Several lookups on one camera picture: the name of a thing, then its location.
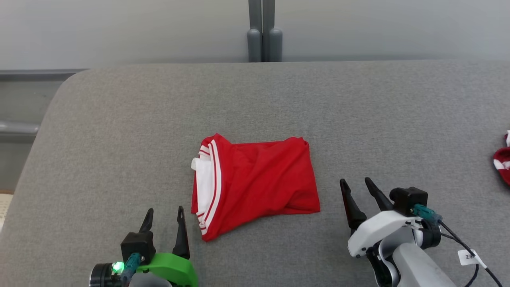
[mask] white tag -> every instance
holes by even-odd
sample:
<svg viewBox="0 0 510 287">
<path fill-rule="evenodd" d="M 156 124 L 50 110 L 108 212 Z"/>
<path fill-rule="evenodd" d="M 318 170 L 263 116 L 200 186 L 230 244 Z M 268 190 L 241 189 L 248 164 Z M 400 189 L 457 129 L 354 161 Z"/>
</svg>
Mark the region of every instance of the white tag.
<svg viewBox="0 0 510 287">
<path fill-rule="evenodd" d="M 476 254 L 476 251 L 474 251 L 473 249 L 471 249 L 471 251 L 473 251 L 473 253 L 476 255 L 476 257 L 478 257 L 478 259 L 480 259 L 480 257 L 478 256 L 478 254 Z M 480 262 L 478 262 L 478 260 L 473 257 L 473 255 L 471 255 L 471 253 L 469 253 L 466 249 L 463 249 L 463 250 L 459 250 L 458 252 L 458 258 L 460 259 L 461 261 L 461 265 L 462 266 L 465 266 L 465 265 L 470 265 L 470 264 L 478 264 Z"/>
<path fill-rule="evenodd" d="M 193 160 L 191 161 L 191 169 L 196 171 L 196 160 L 197 158 L 193 158 Z"/>
</svg>

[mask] gray fabric surface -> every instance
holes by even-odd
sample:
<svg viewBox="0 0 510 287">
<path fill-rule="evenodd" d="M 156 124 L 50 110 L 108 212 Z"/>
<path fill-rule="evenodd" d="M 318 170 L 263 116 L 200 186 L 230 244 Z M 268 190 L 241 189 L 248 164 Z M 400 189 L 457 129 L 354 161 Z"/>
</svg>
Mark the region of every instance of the gray fabric surface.
<svg viewBox="0 0 510 287">
<path fill-rule="evenodd" d="M 154 64 L 68 79 L 50 105 L 3 232 L 6 285 L 86 285 L 121 259 L 120 242 L 155 210 L 155 246 L 170 252 L 187 213 L 202 285 L 374 286 L 347 251 L 339 179 L 368 216 L 364 185 L 416 186 L 429 206 L 510 283 L 510 188 L 492 155 L 510 127 L 510 63 L 389 61 Z M 201 140 L 310 143 L 322 211 L 246 224 L 204 243 L 191 214 L 191 159 Z M 474 267 L 447 239 L 426 252 L 457 285 Z M 493 285 L 480 271 L 476 285 Z"/>
</svg>

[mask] red and white cloth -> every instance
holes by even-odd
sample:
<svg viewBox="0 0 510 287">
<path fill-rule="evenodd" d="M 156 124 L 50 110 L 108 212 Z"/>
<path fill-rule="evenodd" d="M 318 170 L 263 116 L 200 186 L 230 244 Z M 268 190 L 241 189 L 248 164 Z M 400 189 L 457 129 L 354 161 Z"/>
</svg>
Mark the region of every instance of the red and white cloth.
<svg viewBox="0 0 510 287">
<path fill-rule="evenodd" d="M 510 137 L 508 134 L 510 131 L 506 131 L 505 141 L 506 148 L 499 149 L 494 154 L 494 166 L 501 174 L 503 180 L 510 185 Z"/>
<path fill-rule="evenodd" d="M 219 134 L 202 141 L 195 170 L 191 212 L 202 239 L 263 216 L 320 211 L 308 142 L 232 144 Z"/>
</svg>

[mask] green led light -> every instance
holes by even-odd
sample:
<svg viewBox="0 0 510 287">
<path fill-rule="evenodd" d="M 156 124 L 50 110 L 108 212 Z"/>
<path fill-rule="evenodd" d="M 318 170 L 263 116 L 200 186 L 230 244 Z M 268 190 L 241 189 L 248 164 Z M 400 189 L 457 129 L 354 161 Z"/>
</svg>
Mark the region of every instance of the green led light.
<svg viewBox="0 0 510 287">
<path fill-rule="evenodd" d="M 124 271 L 124 262 L 115 262 L 112 266 L 112 270 L 115 273 L 122 273 L 122 271 Z"/>
</svg>

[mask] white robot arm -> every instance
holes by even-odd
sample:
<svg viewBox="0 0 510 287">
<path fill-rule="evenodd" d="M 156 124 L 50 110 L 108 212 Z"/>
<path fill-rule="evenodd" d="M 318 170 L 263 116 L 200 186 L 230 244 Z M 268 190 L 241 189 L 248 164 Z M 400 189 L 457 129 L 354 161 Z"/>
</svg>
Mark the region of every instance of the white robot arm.
<svg viewBox="0 0 510 287">
<path fill-rule="evenodd" d="M 395 188 L 390 192 L 392 203 L 370 178 L 365 178 L 365 183 L 381 210 L 369 219 L 356 205 L 347 182 L 340 180 L 347 222 L 351 228 L 347 244 L 350 255 L 368 258 L 378 286 L 455 286 L 423 251 L 441 242 L 440 224 L 447 228 L 442 217 L 426 207 L 427 192 L 415 187 Z M 467 245 L 454 233 L 452 235 L 471 253 Z M 476 259 L 501 286 L 479 257 Z"/>
</svg>

